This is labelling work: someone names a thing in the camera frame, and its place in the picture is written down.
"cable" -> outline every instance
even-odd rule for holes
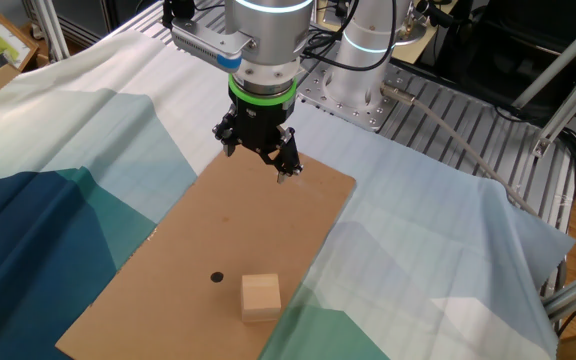
[[[441,3],[435,3],[439,5],[439,10],[441,10]],[[437,32],[435,33],[435,41],[432,44],[432,57],[435,58],[435,63],[433,66],[437,65],[437,39],[439,39],[439,25],[437,25]]]
[[[139,14],[139,9],[141,9],[145,1],[146,0],[139,0],[139,2],[137,3],[137,7],[135,8],[135,15]]]
[[[350,12],[348,13],[348,16],[346,17],[346,20],[341,24],[341,27],[339,28],[339,30],[335,31],[334,33],[331,33],[330,36],[324,40],[322,40],[320,43],[317,44],[311,44],[310,46],[306,46],[306,51],[310,52],[314,49],[317,48],[321,48],[321,47],[325,47],[328,46],[330,44],[333,44],[335,41],[341,39],[341,35],[343,34],[344,30],[346,30],[346,27],[348,27],[348,25],[350,24],[350,21],[352,21],[352,18],[355,16],[355,11],[357,11],[357,6],[359,5],[359,0],[355,0],[352,3],[352,7],[350,8]]]
[[[218,7],[223,7],[223,6],[225,6],[224,4],[220,4],[220,5],[212,5],[212,6],[208,6],[208,7],[205,7],[205,8],[200,9],[200,8],[197,7],[197,5],[195,5],[194,2],[193,2],[192,5],[195,7],[195,10],[197,10],[197,11],[212,10],[212,9],[216,9],[216,8],[218,8]]]
[[[355,0],[355,2],[353,3],[353,8],[350,11],[350,14],[348,16],[348,19],[352,19],[352,16],[354,14],[354,11],[357,8],[358,3],[359,3],[359,0]],[[395,41],[397,39],[397,21],[396,21],[396,19],[397,19],[397,1],[392,0],[392,25],[390,27],[390,39],[388,40],[388,47],[386,47],[386,51],[384,52],[384,56],[382,56],[381,59],[379,59],[379,61],[377,61],[376,63],[374,63],[370,66],[357,67],[357,66],[350,66],[350,65],[338,63],[336,61],[327,59],[325,56],[322,56],[321,54],[315,54],[313,52],[310,52],[309,50],[304,50],[304,54],[308,57],[311,57],[311,58],[317,59],[319,61],[325,62],[329,65],[336,66],[336,67],[350,70],[350,71],[369,71],[369,70],[375,69],[375,68],[379,67],[381,64],[383,64],[384,62],[386,62],[388,59],[390,59],[392,56],[392,50],[391,49],[395,45]]]
[[[525,123],[525,122],[528,122],[528,120],[520,119],[520,118],[517,117],[516,115],[513,115],[511,111],[508,111],[508,110],[506,110],[506,109],[503,109],[503,110],[508,111],[509,113],[511,113],[511,115],[516,116],[516,117],[512,118],[512,117],[509,117],[509,116],[507,116],[507,115],[504,115],[501,111],[499,111],[499,106],[494,106],[494,109],[495,109],[495,112],[497,113],[497,115],[499,115],[499,116],[500,116],[501,118],[503,118],[504,120],[508,120],[508,121],[510,121],[510,122],[517,122],[517,123]]]
[[[573,193],[573,201],[576,199],[576,132],[569,128],[563,128],[557,139],[568,149],[570,152],[570,159],[575,171],[575,191]]]
[[[537,215],[537,213],[535,212],[535,210],[533,210],[530,207],[530,205],[528,205],[524,201],[524,199],[522,199],[521,196],[519,196],[519,194],[517,194],[517,192],[515,190],[513,190],[510,187],[510,185],[508,185],[508,183],[505,182],[504,179],[502,179],[499,176],[499,174],[497,174],[495,172],[495,170],[493,170],[490,167],[490,165],[488,165],[488,163],[486,163],[486,161],[484,159],[482,159],[481,156],[479,156],[479,154],[477,154],[477,152],[472,147],[470,147],[470,145],[466,142],[466,140],[464,140],[461,136],[459,136],[459,134],[457,134],[457,132],[455,132],[455,130],[453,128],[451,128],[450,125],[446,124],[446,122],[443,121],[439,117],[439,115],[435,114],[432,110],[430,110],[430,108],[428,106],[426,106],[425,104],[423,104],[422,102],[420,102],[417,99],[413,99],[412,103],[413,103],[413,105],[415,105],[418,108],[420,108],[421,110],[423,110],[426,113],[426,115],[428,115],[429,118],[431,118],[432,120],[434,120],[437,123],[437,125],[441,126],[444,130],[446,130],[450,134],[450,136],[452,136],[452,138],[455,139],[455,141],[457,141],[457,143],[459,145],[461,145],[461,147],[464,150],[466,150],[467,153],[469,153],[472,157],[475,158],[475,160],[477,161],[477,164],[479,164],[479,166],[481,166],[488,173],[488,175],[490,175],[490,177],[492,177],[493,179],[500,182],[501,185],[503,185],[504,188],[506,189],[506,191],[508,192],[508,195],[510,195],[510,197],[512,197],[519,204],[519,206],[521,206],[522,209],[524,209],[525,211],[527,211],[531,215],[539,217]]]
[[[568,316],[568,318],[566,319],[566,321],[564,321],[564,324],[561,325],[561,328],[559,329],[559,331],[557,332],[557,337],[561,337],[561,335],[564,333],[564,330],[566,330],[566,328],[568,327],[568,325],[572,322],[572,320],[575,318],[576,316],[576,310],[575,312],[573,312],[572,314],[570,314],[570,316]]]

